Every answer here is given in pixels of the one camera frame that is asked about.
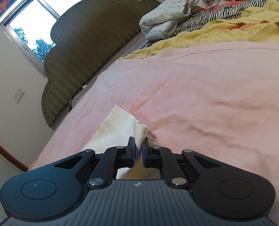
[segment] mattress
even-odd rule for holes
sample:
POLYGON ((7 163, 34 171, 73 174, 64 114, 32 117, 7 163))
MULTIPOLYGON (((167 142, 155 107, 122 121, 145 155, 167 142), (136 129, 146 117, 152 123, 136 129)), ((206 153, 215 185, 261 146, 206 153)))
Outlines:
POLYGON ((276 190, 269 218, 279 225, 279 43, 202 44, 117 61, 31 169, 80 152, 115 105, 174 153, 192 149, 268 179, 276 190))

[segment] sky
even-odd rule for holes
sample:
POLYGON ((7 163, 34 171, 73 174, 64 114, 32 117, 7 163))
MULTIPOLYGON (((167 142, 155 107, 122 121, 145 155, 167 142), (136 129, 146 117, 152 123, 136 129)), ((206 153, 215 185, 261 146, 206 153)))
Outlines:
MULTIPOLYGON (((59 15, 81 0, 45 0, 59 15)), ((32 1, 9 24, 12 29, 22 28, 28 40, 28 47, 36 48, 36 40, 44 39, 52 44, 51 29, 56 19, 37 1, 32 1)))

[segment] tree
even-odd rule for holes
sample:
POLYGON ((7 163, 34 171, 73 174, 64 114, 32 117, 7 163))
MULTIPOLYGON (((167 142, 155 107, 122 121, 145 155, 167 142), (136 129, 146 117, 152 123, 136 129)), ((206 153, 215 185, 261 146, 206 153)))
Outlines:
MULTIPOLYGON (((28 44, 28 40, 26 39, 26 36, 24 34, 24 31, 22 28, 15 28, 14 31, 16 32, 16 34, 21 38, 21 40, 23 40, 23 42, 27 45, 28 44)), ((52 44, 47 44, 47 42, 40 38, 36 40, 36 48, 33 49, 32 51, 34 52, 34 54, 37 55, 37 57, 39 59, 41 59, 42 61, 44 60, 46 54, 50 51, 51 48, 53 48, 55 46, 54 43, 52 44)))
POLYGON ((28 40, 26 39, 26 36, 22 28, 15 28, 14 31, 20 37, 20 39, 23 40, 25 44, 28 44, 28 40))
POLYGON ((50 51, 55 46, 54 43, 52 44, 47 44, 45 40, 37 39, 36 40, 36 48, 33 49, 33 52, 37 55, 39 59, 42 61, 44 60, 46 54, 50 51))

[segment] olive green headboard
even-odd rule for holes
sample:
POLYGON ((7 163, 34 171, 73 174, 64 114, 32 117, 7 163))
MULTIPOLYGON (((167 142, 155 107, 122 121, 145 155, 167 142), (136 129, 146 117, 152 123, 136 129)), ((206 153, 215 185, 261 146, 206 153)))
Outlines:
POLYGON ((156 0, 83 0, 54 24, 56 44, 44 59, 48 82, 41 106, 49 126, 73 95, 111 56, 140 31, 156 0))

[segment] wall socket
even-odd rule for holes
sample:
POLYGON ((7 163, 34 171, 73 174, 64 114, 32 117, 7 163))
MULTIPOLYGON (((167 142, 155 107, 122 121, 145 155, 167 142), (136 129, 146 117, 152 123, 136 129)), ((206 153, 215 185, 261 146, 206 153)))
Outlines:
POLYGON ((23 94, 25 93, 25 91, 20 87, 17 92, 15 93, 15 96, 14 96, 14 101, 16 103, 19 103, 21 97, 23 96, 23 94))
POLYGON ((16 92, 20 97, 25 93, 25 91, 20 87, 16 92))

